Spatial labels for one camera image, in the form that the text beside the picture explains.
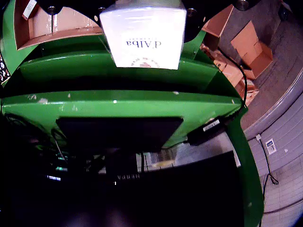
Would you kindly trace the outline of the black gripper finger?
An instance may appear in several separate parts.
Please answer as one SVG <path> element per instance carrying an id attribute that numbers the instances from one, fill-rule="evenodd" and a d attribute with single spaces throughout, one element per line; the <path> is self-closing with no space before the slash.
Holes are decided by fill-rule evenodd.
<path id="1" fill-rule="evenodd" d="M 192 41 L 203 25 L 226 7 L 233 5 L 240 11 L 246 11 L 256 4 L 257 0 L 182 0 L 187 10 L 184 43 Z"/>
<path id="2" fill-rule="evenodd" d="M 63 7 L 68 7 L 97 24 L 100 24 L 100 13 L 115 2 L 115 0 L 37 0 L 38 5 L 49 15 L 59 14 Z"/>

